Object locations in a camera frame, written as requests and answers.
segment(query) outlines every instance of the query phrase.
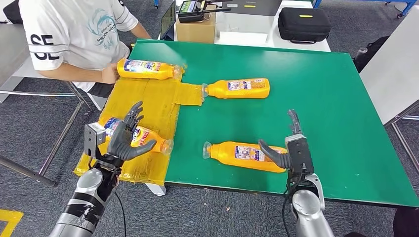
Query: robotic hand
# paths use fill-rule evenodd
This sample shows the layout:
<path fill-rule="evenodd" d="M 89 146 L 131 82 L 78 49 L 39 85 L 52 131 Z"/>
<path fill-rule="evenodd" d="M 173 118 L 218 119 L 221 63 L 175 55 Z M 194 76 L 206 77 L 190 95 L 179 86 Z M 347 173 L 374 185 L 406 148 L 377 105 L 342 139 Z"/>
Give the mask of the robotic hand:
<path fill-rule="evenodd" d="M 98 123 L 84 127 L 84 152 L 96 158 L 96 162 L 80 177 L 50 237 L 92 236 L 109 197 L 118 186 L 118 176 L 124 162 L 151 151 L 156 145 L 156 140 L 135 148 L 130 145 L 135 128 L 144 117 L 138 117 L 143 110 L 142 104 L 142 101 L 136 103 L 117 125 L 105 155 L 97 147 L 105 142 L 105 128 Z"/>
<path fill-rule="evenodd" d="M 302 134 L 298 116 L 294 110 L 289 110 L 293 125 L 293 134 L 285 138 L 287 154 L 279 154 L 265 142 L 259 140 L 260 149 L 277 166 L 288 170 L 287 194 L 282 206 L 282 218 L 288 237 L 290 233 L 285 223 L 285 206 L 291 203 L 291 209 L 297 218 L 297 237 L 334 237 L 333 232 L 323 215 L 325 199 L 322 184 L 314 173 L 313 161 L 307 144 L 307 138 Z"/>

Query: green tabletop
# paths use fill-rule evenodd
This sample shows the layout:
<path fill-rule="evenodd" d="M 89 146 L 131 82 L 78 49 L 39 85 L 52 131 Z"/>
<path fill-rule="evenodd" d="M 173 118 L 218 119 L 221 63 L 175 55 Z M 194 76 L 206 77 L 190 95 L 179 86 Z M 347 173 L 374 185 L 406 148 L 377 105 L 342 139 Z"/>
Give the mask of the green tabletop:
<path fill-rule="evenodd" d="M 205 141 L 284 147 L 288 109 L 299 115 L 325 198 L 419 206 L 349 54 L 139 40 L 132 59 L 187 64 L 182 81 L 268 78 L 266 99 L 207 97 L 181 106 L 166 182 L 279 194 L 286 173 L 202 158 Z"/>

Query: cardboard box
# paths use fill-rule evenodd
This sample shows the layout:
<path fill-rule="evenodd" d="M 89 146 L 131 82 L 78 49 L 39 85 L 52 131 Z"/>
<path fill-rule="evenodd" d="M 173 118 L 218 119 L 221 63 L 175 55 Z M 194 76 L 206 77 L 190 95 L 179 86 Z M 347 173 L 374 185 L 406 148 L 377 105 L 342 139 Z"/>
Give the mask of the cardboard box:
<path fill-rule="evenodd" d="M 207 13 L 201 22 L 180 23 L 176 19 L 176 34 L 178 41 L 214 43 L 215 37 L 215 12 Z"/>

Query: yellow plastic bottle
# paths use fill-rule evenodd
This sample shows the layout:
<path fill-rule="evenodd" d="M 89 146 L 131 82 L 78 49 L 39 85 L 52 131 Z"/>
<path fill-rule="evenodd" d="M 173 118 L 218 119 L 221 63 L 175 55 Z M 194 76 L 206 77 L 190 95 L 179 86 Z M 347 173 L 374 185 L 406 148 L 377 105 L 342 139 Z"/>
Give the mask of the yellow plastic bottle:
<path fill-rule="evenodd" d="M 211 95 L 221 99 L 266 98 L 269 90 L 269 81 L 266 78 L 219 80 L 209 85 L 202 84 L 202 97 Z"/>
<path fill-rule="evenodd" d="M 117 67 L 118 74 L 125 78 L 181 79 L 185 72 L 183 67 L 178 65 L 132 59 L 121 59 Z"/>
<path fill-rule="evenodd" d="M 271 146 L 270 148 L 276 150 L 278 153 L 287 153 L 287 149 L 284 148 Z M 279 168 L 273 161 L 265 156 L 260 150 L 259 145 L 256 144 L 223 142 L 212 145 L 209 142 L 205 142 L 202 155 L 204 159 L 211 157 L 227 165 L 277 173 L 285 171 L 285 169 Z"/>
<path fill-rule="evenodd" d="M 109 139 L 114 134 L 114 131 L 118 124 L 121 122 L 119 118 L 110 118 L 104 125 L 106 129 L 106 137 Z M 157 144 L 151 150 L 152 152 L 160 152 L 165 155 L 169 155 L 173 150 L 173 140 L 163 139 L 156 132 L 151 131 L 140 125 L 137 126 L 132 136 L 131 146 L 139 147 L 146 144 L 147 142 L 155 139 Z"/>

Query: gray carpet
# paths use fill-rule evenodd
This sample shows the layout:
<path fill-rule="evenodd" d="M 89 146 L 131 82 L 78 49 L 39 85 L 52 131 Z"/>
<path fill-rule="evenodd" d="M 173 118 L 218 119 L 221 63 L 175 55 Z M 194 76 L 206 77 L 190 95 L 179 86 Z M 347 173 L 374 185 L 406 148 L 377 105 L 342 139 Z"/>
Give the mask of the gray carpet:
<path fill-rule="evenodd" d="M 126 0 L 153 38 L 160 31 L 160 18 L 170 2 L 159 9 L 151 0 Z M 334 26 L 328 39 L 332 51 L 349 52 L 389 35 L 402 21 L 392 5 L 383 2 L 324 0 L 321 5 Z M 130 33 L 121 39 L 134 42 Z M 17 90 L 69 91 L 55 80 L 24 79 Z M 75 98 L 9 96 L 0 104 L 0 154 L 38 170 L 77 104 Z M 59 182 L 46 188 L 0 166 L 0 208 L 22 211 L 24 216 L 14 237 L 46 236 L 67 203 L 77 177 L 71 171 L 83 150 L 83 126 L 99 112 L 76 118 L 47 177 Z M 415 154 L 419 155 L 419 124 L 401 121 L 400 126 Z M 419 175 L 392 130 L 387 130 L 405 170 L 419 193 Z M 285 236 L 281 218 L 282 197 L 243 194 L 186 187 L 169 187 L 166 196 L 154 196 L 145 185 L 122 183 L 118 188 L 126 210 L 128 236 Z M 368 237 L 392 236 L 392 208 L 327 202 L 326 218 L 335 235 L 360 232 Z M 287 220 L 293 217 L 288 213 Z M 122 212 L 115 198 L 99 223 L 95 236 L 123 236 Z"/>

